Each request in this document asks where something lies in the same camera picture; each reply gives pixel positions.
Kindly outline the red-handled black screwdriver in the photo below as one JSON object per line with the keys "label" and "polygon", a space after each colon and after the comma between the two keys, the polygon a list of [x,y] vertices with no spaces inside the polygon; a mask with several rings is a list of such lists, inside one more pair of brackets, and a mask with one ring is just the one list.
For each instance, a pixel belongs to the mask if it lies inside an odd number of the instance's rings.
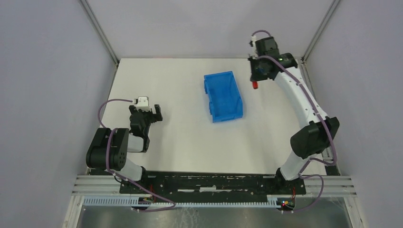
{"label": "red-handled black screwdriver", "polygon": [[259,85],[257,81],[252,81],[252,87],[253,89],[258,89]]}

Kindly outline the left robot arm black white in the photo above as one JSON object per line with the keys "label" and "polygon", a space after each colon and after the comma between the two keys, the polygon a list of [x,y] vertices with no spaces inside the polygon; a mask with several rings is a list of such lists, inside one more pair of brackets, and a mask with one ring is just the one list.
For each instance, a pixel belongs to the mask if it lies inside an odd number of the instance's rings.
{"label": "left robot arm black white", "polygon": [[140,181],[145,168],[127,158],[128,153],[148,151],[151,124],[161,122],[163,116],[158,104],[151,107],[131,105],[129,128],[98,128],[86,154],[87,167],[111,171],[126,180]]}

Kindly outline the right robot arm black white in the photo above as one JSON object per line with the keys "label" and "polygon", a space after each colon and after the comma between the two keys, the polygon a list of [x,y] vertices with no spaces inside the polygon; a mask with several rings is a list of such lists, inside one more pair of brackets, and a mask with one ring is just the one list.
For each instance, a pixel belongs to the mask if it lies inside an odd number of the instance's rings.
{"label": "right robot arm black white", "polygon": [[333,161],[319,159],[316,155],[327,148],[336,151],[334,137],[340,126],[339,120],[329,117],[319,106],[298,71],[295,58],[291,53],[281,54],[273,36],[258,39],[253,33],[249,44],[253,50],[248,57],[253,88],[258,89],[259,81],[274,81],[291,102],[300,126],[290,138],[289,157],[276,171],[278,185],[289,185],[302,179],[303,171],[312,161],[334,166],[336,154],[333,154]]}

